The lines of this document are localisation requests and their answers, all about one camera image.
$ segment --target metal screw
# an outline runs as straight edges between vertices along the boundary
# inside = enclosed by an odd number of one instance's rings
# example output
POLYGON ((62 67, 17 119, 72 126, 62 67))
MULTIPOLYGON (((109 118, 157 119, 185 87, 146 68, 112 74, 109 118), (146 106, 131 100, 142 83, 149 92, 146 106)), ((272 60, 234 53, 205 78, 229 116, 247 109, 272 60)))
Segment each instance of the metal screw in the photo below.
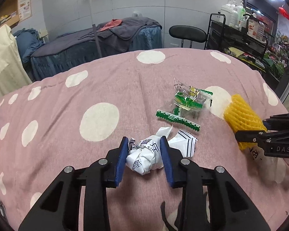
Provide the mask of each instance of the metal screw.
POLYGON ((72 171, 73 171, 73 168, 71 166, 67 166, 64 168, 64 172, 66 172, 66 173, 70 173, 72 171))
POLYGON ((216 167, 216 171, 217 171, 218 173, 223 173, 223 172, 225 172, 225 169, 224 169, 224 167, 222 167, 222 166, 218 166, 218 167, 216 167))
POLYGON ((188 164, 190 164, 190 160, 184 158, 184 159, 181 160, 181 163, 182 163, 183 165, 188 165, 188 164))
POLYGON ((107 164, 107 160, 106 159, 101 159, 101 160, 99 160, 99 164, 100 165, 106 165, 107 164))

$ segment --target blue cloth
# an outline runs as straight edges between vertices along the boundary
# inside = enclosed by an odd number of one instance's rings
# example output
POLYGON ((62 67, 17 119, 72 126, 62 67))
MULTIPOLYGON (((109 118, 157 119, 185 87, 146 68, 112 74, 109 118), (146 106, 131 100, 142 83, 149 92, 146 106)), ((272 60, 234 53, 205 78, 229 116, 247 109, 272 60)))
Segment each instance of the blue cloth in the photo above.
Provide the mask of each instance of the blue cloth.
POLYGON ((162 30, 160 27, 143 28, 133 39, 129 51, 162 49, 162 30))
POLYGON ((13 36, 16 37, 18 52, 22 60, 22 64, 30 60, 31 55, 41 46, 43 41, 38 39, 39 33, 31 28, 16 31, 13 36))
MULTIPOLYGON (((100 42, 99 44, 103 57, 121 53, 103 42, 100 42)), ((143 28, 138 34, 136 34, 128 51, 161 48, 163 48, 161 28, 157 26, 143 28)), ((87 41, 71 46, 55 55, 39 57, 32 56, 31 65, 35 79, 41 81, 46 77, 51 77, 58 73, 65 72, 73 67, 98 58, 99 55, 97 53, 95 41, 87 41)))

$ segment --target red towel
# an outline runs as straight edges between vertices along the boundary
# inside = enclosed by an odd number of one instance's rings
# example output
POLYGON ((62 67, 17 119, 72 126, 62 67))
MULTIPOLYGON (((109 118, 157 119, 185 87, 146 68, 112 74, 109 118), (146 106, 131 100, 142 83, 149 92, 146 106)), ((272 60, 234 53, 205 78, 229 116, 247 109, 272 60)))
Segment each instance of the red towel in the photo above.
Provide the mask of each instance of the red towel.
POLYGON ((110 22, 106 23, 104 27, 98 30, 98 32, 102 32, 104 30, 107 30, 109 28, 113 28, 116 26, 119 26, 122 23, 122 20, 119 19, 112 19, 110 22))

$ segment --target crumpled white wrapper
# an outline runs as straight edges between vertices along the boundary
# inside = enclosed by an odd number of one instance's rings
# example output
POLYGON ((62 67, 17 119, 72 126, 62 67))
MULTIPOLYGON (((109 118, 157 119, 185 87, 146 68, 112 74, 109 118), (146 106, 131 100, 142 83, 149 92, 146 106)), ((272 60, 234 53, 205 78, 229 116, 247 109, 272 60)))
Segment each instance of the crumpled white wrapper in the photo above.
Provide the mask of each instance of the crumpled white wrapper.
MULTIPOLYGON (((135 144, 135 139, 129 140, 129 154, 126 158, 126 166, 141 175, 148 174, 151 169, 162 168, 163 161, 160 154, 160 138, 169 136, 172 127, 161 127, 155 135, 141 140, 135 144)), ((169 146, 179 149, 184 157, 193 156, 197 138, 190 133, 180 130, 178 134, 169 140, 169 146)))
POLYGON ((265 182, 289 184, 289 165, 284 159, 264 156, 264 150, 257 145, 250 148, 249 152, 258 165, 260 177, 265 182))

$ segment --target green candy wrapper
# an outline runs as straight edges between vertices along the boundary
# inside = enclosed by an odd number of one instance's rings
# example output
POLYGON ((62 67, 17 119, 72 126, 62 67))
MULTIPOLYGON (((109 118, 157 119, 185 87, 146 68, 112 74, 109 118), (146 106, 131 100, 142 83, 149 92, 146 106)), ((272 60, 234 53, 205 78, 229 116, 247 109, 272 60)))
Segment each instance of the green candy wrapper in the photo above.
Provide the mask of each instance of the green candy wrapper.
POLYGON ((210 100, 210 105, 212 104, 213 93, 193 86, 188 87, 176 79, 174 90, 173 100, 162 109, 158 109, 156 116, 199 131, 200 125, 195 120, 199 118, 206 100, 210 100))

